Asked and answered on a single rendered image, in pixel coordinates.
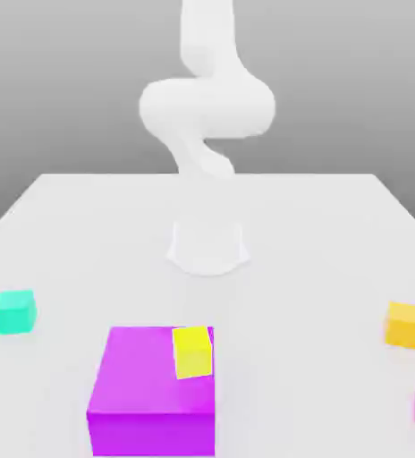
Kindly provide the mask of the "small yellow cube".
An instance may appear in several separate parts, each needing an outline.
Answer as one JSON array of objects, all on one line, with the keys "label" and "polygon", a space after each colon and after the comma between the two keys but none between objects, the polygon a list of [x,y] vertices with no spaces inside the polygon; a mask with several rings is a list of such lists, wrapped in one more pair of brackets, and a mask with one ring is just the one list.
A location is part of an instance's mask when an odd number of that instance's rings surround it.
[{"label": "small yellow cube", "polygon": [[175,375],[178,379],[212,374],[212,342],[207,327],[174,328],[173,346]]}]

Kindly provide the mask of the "small teal cube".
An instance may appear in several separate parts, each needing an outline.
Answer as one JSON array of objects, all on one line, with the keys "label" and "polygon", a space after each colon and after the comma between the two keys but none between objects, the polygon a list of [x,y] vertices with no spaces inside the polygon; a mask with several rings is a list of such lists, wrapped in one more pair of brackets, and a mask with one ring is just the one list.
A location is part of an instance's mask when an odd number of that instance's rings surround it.
[{"label": "small teal cube", "polygon": [[37,306],[31,290],[0,293],[0,334],[29,333],[36,322]]}]

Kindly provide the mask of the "small orange cube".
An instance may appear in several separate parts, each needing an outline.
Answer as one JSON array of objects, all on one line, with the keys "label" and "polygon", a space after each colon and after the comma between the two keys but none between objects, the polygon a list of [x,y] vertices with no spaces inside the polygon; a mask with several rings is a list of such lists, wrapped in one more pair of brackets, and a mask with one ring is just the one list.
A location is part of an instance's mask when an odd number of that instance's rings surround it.
[{"label": "small orange cube", "polygon": [[389,302],[385,318],[385,342],[415,350],[415,305]]}]

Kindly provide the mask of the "large purple box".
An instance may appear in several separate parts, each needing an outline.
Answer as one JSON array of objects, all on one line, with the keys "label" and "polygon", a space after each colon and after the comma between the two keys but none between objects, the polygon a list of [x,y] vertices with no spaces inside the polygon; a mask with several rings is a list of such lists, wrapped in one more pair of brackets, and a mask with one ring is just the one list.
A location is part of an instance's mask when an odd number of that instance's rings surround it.
[{"label": "large purple box", "polygon": [[111,327],[87,408],[95,456],[212,456],[215,377],[175,375],[171,327]]}]

